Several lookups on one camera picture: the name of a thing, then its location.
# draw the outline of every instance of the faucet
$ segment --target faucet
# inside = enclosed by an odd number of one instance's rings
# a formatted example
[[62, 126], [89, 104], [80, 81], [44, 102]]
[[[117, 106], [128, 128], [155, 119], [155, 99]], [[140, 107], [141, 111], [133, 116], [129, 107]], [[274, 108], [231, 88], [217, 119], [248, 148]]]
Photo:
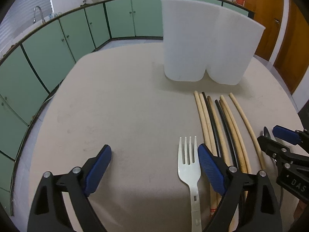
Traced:
[[39, 8], [40, 14], [41, 14], [41, 18], [42, 18], [42, 23], [44, 24], [45, 20], [44, 20], [43, 13], [42, 13], [42, 10], [41, 10], [40, 6], [35, 6], [34, 7], [34, 10], [33, 10], [33, 13], [34, 13], [33, 23], [36, 23], [36, 8]]

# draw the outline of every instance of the tiled floor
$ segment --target tiled floor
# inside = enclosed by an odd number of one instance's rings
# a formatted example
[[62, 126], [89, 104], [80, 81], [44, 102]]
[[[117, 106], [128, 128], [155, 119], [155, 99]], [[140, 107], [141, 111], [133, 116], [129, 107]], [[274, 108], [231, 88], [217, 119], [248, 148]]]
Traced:
[[[144, 40], [144, 39], [117, 40], [117, 41], [111, 41], [106, 46], [104, 46], [101, 50], [106, 50], [106, 49], [129, 45], [129, 44], [144, 44], [144, 43], [154, 43], [154, 42], [162, 42], [162, 41], [161, 40]], [[274, 77], [278, 80], [278, 82], [281, 84], [283, 89], [287, 92], [293, 105], [296, 108], [294, 100], [292, 99], [286, 85], [284, 84], [278, 72], [266, 60], [263, 60], [259, 57], [256, 57], [256, 58], [259, 59], [274, 75]], [[44, 116], [52, 100], [53, 99], [50, 99], [50, 101], [47, 103], [44, 110], [40, 114], [38, 120], [34, 124], [33, 129], [31, 130], [31, 133], [22, 151], [20, 161], [18, 164], [18, 168], [17, 168], [17, 172], [16, 172], [15, 187], [14, 187], [14, 193], [13, 193], [14, 216], [11, 217], [11, 219], [14, 222], [15, 226], [20, 230], [20, 232], [27, 231], [27, 222], [28, 222], [28, 217], [29, 217], [29, 212], [30, 212], [30, 206], [28, 202], [28, 187], [29, 187], [29, 174], [30, 174], [32, 153], [33, 153], [33, 149], [35, 147], [36, 141], [37, 141], [39, 130], [44, 120]]]

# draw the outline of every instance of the white window blind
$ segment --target white window blind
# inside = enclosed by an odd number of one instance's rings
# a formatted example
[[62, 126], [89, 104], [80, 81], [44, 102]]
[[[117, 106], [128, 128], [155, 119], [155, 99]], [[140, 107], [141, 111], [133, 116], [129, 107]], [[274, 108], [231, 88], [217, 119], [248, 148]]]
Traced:
[[[0, 51], [33, 24], [33, 9], [37, 5], [41, 7], [44, 17], [52, 13], [50, 0], [15, 0], [0, 24]], [[36, 20], [41, 20], [38, 8]]]

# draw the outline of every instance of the wooden stick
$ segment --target wooden stick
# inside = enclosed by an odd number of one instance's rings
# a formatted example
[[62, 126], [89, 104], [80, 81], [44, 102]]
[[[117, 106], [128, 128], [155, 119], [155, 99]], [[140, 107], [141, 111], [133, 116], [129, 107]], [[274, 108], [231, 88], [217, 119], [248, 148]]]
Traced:
[[230, 118], [230, 115], [229, 115], [229, 113], [227, 111], [227, 108], [226, 108], [225, 104], [223, 103], [223, 101], [219, 100], [219, 103], [220, 103], [222, 111], [223, 111], [223, 113], [224, 113], [224, 115], [225, 115], [225, 117], [227, 119], [228, 126], [229, 126], [229, 128], [231, 130], [231, 134], [232, 134], [232, 137], [233, 137], [233, 140], [234, 140], [234, 143], [235, 143], [235, 148], [236, 148], [237, 155], [238, 155], [238, 160], [239, 160], [239, 169], [243, 173], [248, 173], [246, 162], [245, 162], [245, 158], [244, 158], [244, 154], [243, 154], [243, 151], [241, 150], [240, 142], [239, 142], [236, 130], [234, 128], [234, 125], [232, 123], [232, 120]]
[[231, 109], [228, 105], [228, 103], [226, 102], [225, 98], [223, 95], [220, 96], [220, 99], [222, 100], [222, 102], [225, 104], [226, 106], [226, 109], [230, 115], [230, 118], [232, 120], [232, 123], [233, 123], [233, 126], [235, 127], [235, 131], [237, 133], [237, 136], [239, 138], [239, 142], [240, 142], [240, 145], [241, 145], [241, 149], [243, 151], [243, 154], [244, 154], [244, 157], [245, 157], [245, 162], [246, 162], [246, 166], [247, 166], [247, 171], [248, 173], [252, 173], [252, 169], [251, 169], [251, 165], [250, 165], [250, 161], [249, 161], [249, 157], [248, 157], [248, 153], [247, 153], [247, 150], [246, 150], [246, 147], [245, 147], [245, 144], [244, 144], [244, 141], [243, 141], [243, 138], [241, 136], [241, 133], [239, 131], [239, 128], [237, 126], [237, 123], [236, 123], [236, 120], [231, 112]]
[[202, 107], [203, 107], [203, 111], [204, 111], [204, 115], [205, 115], [205, 119], [206, 119], [206, 124], [207, 124], [207, 129], [208, 129], [208, 133], [209, 133], [209, 139], [211, 142], [211, 147], [209, 148], [209, 150], [212, 152], [212, 154], [214, 156], [218, 156], [217, 154], [217, 149], [216, 149], [216, 143], [214, 141], [214, 133], [211, 127], [211, 120], [209, 118], [209, 114], [208, 114], [208, 110], [207, 110], [207, 106], [205, 103], [205, 99], [202, 93], [200, 93], [200, 101], [202, 103]]
[[200, 102], [200, 97], [199, 97], [197, 91], [194, 92], [194, 97], [195, 97], [195, 101], [196, 101], [196, 105], [197, 105], [197, 110], [198, 110], [198, 113], [200, 115], [200, 123], [202, 125], [202, 130], [203, 130], [203, 135], [204, 135], [204, 142], [205, 142], [205, 144], [207, 146], [210, 146], [210, 140], [209, 140], [209, 135], [208, 135], [207, 124], [206, 124], [206, 120], [205, 120], [202, 104]]
[[222, 147], [222, 154], [223, 154], [223, 159], [225, 161], [225, 164], [227, 164], [227, 166], [231, 166], [231, 162], [230, 162], [230, 157], [229, 157], [229, 153], [228, 153], [228, 148], [227, 148], [227, 144], [225, 143], [225, 139], [224, 139], [224, 135], [223, 135], [223, 132], [222, 132], [222, 127], [221, 127], [221, 124], [220, 124], [220, 121], [219, 121], [219, 118], [217, 116], [217, 113], [216, 113], [216, 109], [214, 107], [214, 103], [213, 101], [211, 100], [211, 97], [208, 96], [207, 97], [207, 100], [208, 100], [208, 103], [211, 107], [211, 111], [214, 115], [214, 122], [217, 126], [217, 130], [218, 130], [218, 135], [219, 135], [219, 140], [220, 140], [220, 143], [221, 143], [221, 147]]
[[[198, 113], [200, 115], [200, 122], [202, 124], [204, 142], [207, 145], [207, 147], [209, 149], [211, 149], [211, 143], [210, 143], [210, 140], [209, 140], [209, 133], [208, 133], [208, 129], [207, 129], [205, 115], [204, 115], [203, 107], [202, 107], [200, 97], [199, 97], [199, 94], [198, 94], [197, 91], [194, 92], [194, 97], [195, 97], [195, 101], [196, 101], [196, 104], [197, 104], [197, 110], [198, 110]], [[210, 184], [210, 201], [211, 201], [210, 217], [212, 217], [214, 215], [214, 212], [217, 209], [217, 193], [214, 191], [211, 184]]]
[[233, 93], [230, 93], [229, 96], [230, 96], [231, 100], [233, 101], [234, 105], [236, 106], [239, 114], [241, 115], [241, 117], [242, 117], [242, 119], [243, 119], [243, 121], [244, 121], [244, 123], [245, 123], [245, 125], [247, 127], [247, 130], [248, 130], [248, 132], [249, 132], [249, 134], [251, 136], [251, 139], [253, 141], [253, 144], [254, 144], [254, 147], [255, 147], [255, 151], [257, 153], [257, 156], [259, 157], [261, 168], [262, 168], [262, 170], [265, 171], [266, 170], [265, 160], [264, 160], [264, 157], [263, 157], [263, 154], [262, 154], [261, 147], [260, 147], [260, 145], [259, 145], [259, 143], [257, 141], [257, 138], [256, 138], [255, 134], [254, 134], [254, 131], [253, 131], [253, 129], [252, 129], [252, 127], [251, 127], [251, 125], [250, 125], [250, 123], [249, 123], [249, 121], [248, 121], [248, 119], [247, 119], [247, 117], [246, 117], [246, 115], [245, 115], [245, 113], [243, 111], [243, 109], [241, 108], [241, 106], [238, 103], [237, 99], [234, 97]]
[[[211, 111], [213, 113], [213, 116], [214, 116], [214, 122], [217, 126], [217, 131], [218, 131], [218, 136], [219, 136], [219, 140], [220, 140], [220, 144], [221, 144], [221, 147], [222, 147], [222, 155], [223, 155], [223, 159], [225, 161], [225, 164], [227, 166], [231, 166], [231, 161], [230, 161], [230, 157], [228, 155], [228, 148], [227, 148], [227, 144], [225, 142], [225, 139], [224, 139], [224, 136], [223, 136], [223, 132], [222, 132], [222, 128], [221, 128], [221, 124], [220, 124], [220, 121], [219, 121], [219, 118], [217, 116], [217, 113], [216, 113], [216, 110], [215, 110], [215, 107], [214, 107], [214, 103], [213, 101], [211, 100], [211, 97], [208, 96], [207, 97], [207, 101], [209, 103], [209, 106], [211, 108]], [[219, 205], [220, 201], [221, 201], [221, 196], [219, 193], [217, 193], [217, 205]], [[235, 227], [235, 216], [233, 216], [232, 220], [231, 220], [231, 224], [229, 226], [229, 232], [231, 231], [234, 231], [234, 227]]]

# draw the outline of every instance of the cabinet door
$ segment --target cabinet door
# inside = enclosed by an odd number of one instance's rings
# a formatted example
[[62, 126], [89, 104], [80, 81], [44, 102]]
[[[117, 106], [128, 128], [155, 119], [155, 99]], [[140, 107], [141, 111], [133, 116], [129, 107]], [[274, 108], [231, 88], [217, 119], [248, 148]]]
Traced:
[[222, 4], [221, 1], [219, 0], [197, 0], [197, 1], [203, 1], [203, 2], [208, 2], [208, 3], [213, 3], [213, 4], [217, 4], [217, 5], [220, 5]]
[[163, 36], [161, 0], [132, 0], [136, 36]]
[[95, 49], [83, 9], [61, 17], [59, 20], [76, 62]]
[[249, 12], [248, 12], [248, 11], [246, 11], [246, 10], [244, 10], [244, 9], [241, 9], [241, 8], [239, 8], [239, 7], [237, 7], [237, 6], [234, 6], [234, 5], [232, 5], [232, 4], [229, 4], [229, 3], [225, 3], [225, 2], [224, 2], [224, 3], [223, 3], [223, 7], [226, 7], [226, 8], [228, 8], [228, 9], [237, 11], [237, 12], [239, 12], [239, 13], [245, 15], [246, 17], [249, 15]]
[[65, 78], [75, 64], [58, 20], [34, 33], [23, 42], [23, 46], [49, 91]]
[[11, 190], [14, 161], [0, 153], [0, 188]]
[[3, 206], [5, 212], [11, 216], [11, 194], [10, 192], [0, 188], [0, 203]]
[[98, 48], [110, 38], [103, 4], [87, 7], [85, 8], [85, 11], [95, 47]]
[[27, 126], [0, 100], [0, 150], [16, 159]]
[[48, 96], [20, 46], [0, 66], [0, 94], [28, 124]]
[[135, 36], [131, 0], [113, 0], [106, 3], [112, 38]]

